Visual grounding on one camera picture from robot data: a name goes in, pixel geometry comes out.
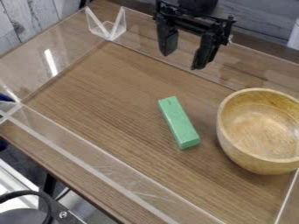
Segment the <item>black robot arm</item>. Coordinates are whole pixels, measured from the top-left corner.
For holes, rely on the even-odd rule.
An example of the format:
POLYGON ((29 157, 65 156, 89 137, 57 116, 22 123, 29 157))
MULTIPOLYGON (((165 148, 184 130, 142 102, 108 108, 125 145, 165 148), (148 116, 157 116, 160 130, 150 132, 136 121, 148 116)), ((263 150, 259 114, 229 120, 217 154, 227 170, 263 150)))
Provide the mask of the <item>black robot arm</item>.
POLYGON ((232 39, 232 15, 215 17, 219 0, 177 0, 177 4, 156 0, 153 21, 158 50, 164 57, 171 55, 179 44, 179 30, 200 37, 200 47, 195 51, 191 70, 201 70, 215 59, 220 46, 232 39))

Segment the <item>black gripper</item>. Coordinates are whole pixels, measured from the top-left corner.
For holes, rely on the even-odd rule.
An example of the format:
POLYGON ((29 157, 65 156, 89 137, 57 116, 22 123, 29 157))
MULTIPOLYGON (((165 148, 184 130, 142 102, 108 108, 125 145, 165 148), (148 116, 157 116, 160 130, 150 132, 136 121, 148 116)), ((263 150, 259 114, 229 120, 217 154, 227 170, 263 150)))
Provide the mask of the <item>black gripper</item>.
POLYGON ((193 54, 191 69, 203 69, 213 61, 221 45, 231 42, 231 30, 236 20, 232 15, 215 16, 219 0, 156 0, 153 20, 156 22, 158 49, 168 56, 177 48, 179 29, 201 36, 200 48, 193 54))

